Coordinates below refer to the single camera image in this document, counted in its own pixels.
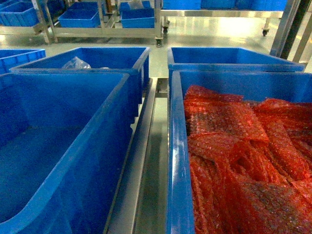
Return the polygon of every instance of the metal pole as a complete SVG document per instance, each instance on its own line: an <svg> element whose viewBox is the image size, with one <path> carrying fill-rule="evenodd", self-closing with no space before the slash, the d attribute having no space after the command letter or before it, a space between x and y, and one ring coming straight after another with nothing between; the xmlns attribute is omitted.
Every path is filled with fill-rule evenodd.
<svg viewBox="0 0 312 234"><path fill-rule="evenodd" d="M58 43L59 40L58 40L58 38L57 38L57 36L55 34L54 23L53 23L53 19L51 17L50 10L49 10L47 2L44 4L44 8L45 8L45 12L47 13L47 16L48 16L49 24L50 24L50 27L51 27L51 30L52 30L52 34L53 34L53 37L54 37L54 41L56 43Z"/></svg>
<svg viewBox="0 0 312 234"><path fill-rule="evenodd" d="M294 62L299 62L308 65L310 58L312 56L312 43L311 43L311 35L312 35L312 15L308 21L307 27L303 33L302 39L297 48L296 54L293 58Z"/></svg>
<svg viewBox="0 0 312 234"><path fill-rule="evenodd" d="M103 0L97 0L99 19L100 19L100 22L101 22L101 28L104 29L105 28L105 23L104 23L104 15L103 15L102 3L103 3Z"/></svg>
<svg viewBox="0 0 312 234"><path fill-rule="evenodd" d="M31 2L32 2L33 6L34 6L34 9L36 11L38 20L39 20L39 22L41 24L41 27L43 27L43 30L45 32L45 34L43 35L44 36L44 40L45 40L46 43L51 44L52 41L51 41L51 38L50 38L49 29L48 29L48 26L47 26L47 24L45 22L44 14L43 14L41 5L39 3L39 0L31 0Z"/></svg>
<svg viewBox="0 0 312 234"><path fill-rule="evenodd" d="M270 54L287 59L311 0L288 0Z"/></svg>
<svg viewBox="0 0 312 234"><path fill-rule="evenodd" d="M162 36L162 17L160 16L161 11L161 2L162 0L155 0L155 39L157 40L157 46L160 47L162 45L161 40Z"/></svg>

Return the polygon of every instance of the stainless steel rack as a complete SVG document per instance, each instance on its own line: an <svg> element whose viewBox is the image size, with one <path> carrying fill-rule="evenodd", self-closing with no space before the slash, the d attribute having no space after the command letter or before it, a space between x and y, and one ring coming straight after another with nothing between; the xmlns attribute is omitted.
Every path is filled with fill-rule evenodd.
<svg viewBox="0 0 312 234"><path fill-rule="evenodd" d="M122 28L120 24L120 17L118 9L109 16L107 23L104 22L104 15L102 4L105 0L97 1L100 27L98 28L62 28L59 22L53 23L51 17L49 17L50 27L52 29L55 42L58 38L151 38L156 39L157 45L161 46L162 37L162 24L160 20L160 2L161 0L155 0L155 28Z"/></svg>
<svg viewBox="0 0 312 234"><path fill-rule="evenodd" d="M31 0L32 4L34 5L34 9L36 11L39 23L31 26L31 27L10 27L10 26L4 26L0 25L0 35L15 35L15 36L26 36L26 37L34 37L38 36L41 33L43 34L44 40L46 43L50 44L53 41L53 37L49 33L49 24L50 22L47 22L44 18L42 7L39 3L39 0ZM44 8L50 16L50 12L47 6L47 1L45 1ZM56 17L61 15L63 10L57 12L55 14Z"/></svg>

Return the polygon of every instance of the metal shelf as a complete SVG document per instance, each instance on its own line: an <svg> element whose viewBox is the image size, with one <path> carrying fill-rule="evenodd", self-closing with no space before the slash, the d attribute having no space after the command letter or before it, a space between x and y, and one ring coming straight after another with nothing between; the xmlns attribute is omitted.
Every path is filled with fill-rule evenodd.
<svg viewBox="0 0 312 234"><path fill-rule="evenodd" d="M119 25L120 17L118 16L118 10L116 10L107 23L104 22L104 16L102 11L103 0L96 0L98 5L100 27L98 28L62 28L60 23L50 23L55 42L58 38L150 38L161 40L162 37L162 25L160 18L160 2L155 1L155 28L122 28L116 27Z"/></svg>
<svg viewBox="0 0 312 234"><path fill-rule="evenodd" d="M46 43L50 44L52 43L52 38L49 33L49 24L50 20L55 20L59 15L61 15L64 12L64 9L58 11L55 14L55 17L53 19L50 16L50 12L47 7L47 2L45 2L44 8L47 11L49 22L46 22L46 19L44 18L44 14L42 11L42 7L39 3L39 0L32 0L32 4L34 6L34 9L36 11L38 21L39 23L32 26L32 27L10 27L10 26L4 26L0 25L0 35L15 35L15 36L26 36L26 37L34 37L38 36L41 33L43 34L44 40Z"/></svg>
<svg viewBox="0 0 312 234"><path fill-rule="evenodd" d="M245 17L281 18L282 11L236 11L236 10L161 10L161 16L172 17Z"/></svg>

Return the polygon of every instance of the empty blue bin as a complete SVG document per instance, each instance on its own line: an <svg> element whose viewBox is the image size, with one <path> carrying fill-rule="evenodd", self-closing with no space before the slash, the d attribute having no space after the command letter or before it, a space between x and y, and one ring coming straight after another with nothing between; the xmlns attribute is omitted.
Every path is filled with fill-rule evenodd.
<svg viewBox="0 0 312 234"><path fill-rule="evenodd" d="M131 139L128 74L0 77L0 233L102 234Z"/></svg>
<svg viewBox="0 0 312 234"><path fill-rule="evenodd" d="M138 100L149 81L149 47L81 47L49 58L40 59L13 68L14 73L128 73L137 81ZM63 65L78 57L91 65L92 69L62 69Z"/></svg>
<svg viewBox="0 0 312 234"><path fill-rule="evenodd" d="M244 95L245 100L280 98L291 102L312 102L312 74L175 71L169 97L167 234L195 234L183 104L185 93L191 85L200 85L223 94Z"/></svg>
<svg viewBox="0 0 312 234"><path fill-rule="evenodd" d="M169 79L177 70L300 72L304 66L243 48L172 47Z"/></svg>
<svg viewBox="0 0 312 234"><path fill-rule="evenodd" d="M164 10L200 10L201 0L164 0Z"/></svg>
<svg viewBox="0 0 312 234"><path fill-rule="evenodd" d="M44 49L0 50L0 74L8 73L9 69L21 64L32 62L45 57Z"/></svg>
<svg viewBox="0 0 312 234"><path fill-rule="evenodd" d="M68 10L58 20L63 28L97 28L100 25L97 10Z"/></svg>
<svg viewBox="0 0 312 234"><path fill-rule="evenodd" d="M5 26L30 27L39 23L36 11L30 2L17 2L1 9L0 18Z"/></svg>
<svg viewBox="0 0 312 234"><path fill-rule="evenodd" d="M201 0L201 8L204 9L231 9L236 0Z"/></svg>
<svg viewBox="0 0 312 234"><path fill-rule="evenodd" d="M122 11L123 28L154 28L155 14L153 8Z"/></svg>

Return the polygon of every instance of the metal rail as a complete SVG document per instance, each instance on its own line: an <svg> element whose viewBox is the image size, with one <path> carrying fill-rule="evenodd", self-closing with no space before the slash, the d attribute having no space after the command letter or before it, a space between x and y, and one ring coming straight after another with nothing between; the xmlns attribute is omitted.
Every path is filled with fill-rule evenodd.
<svg viewBox="0 0 312 234"><path fill-rule="evenodd" d="M142 200L143 174L149 154L149 137L153 122L157 80L150 79L140 118L131 143L119 191L111 214L107 234L132 234Z"/></svg>
<svg viewBox="0 0 312 234"><path fill-rule="evenodd" d="M245 17L280 18L282 11L234 11L234 10L161 10L161 16L168 17Z"/></svg>

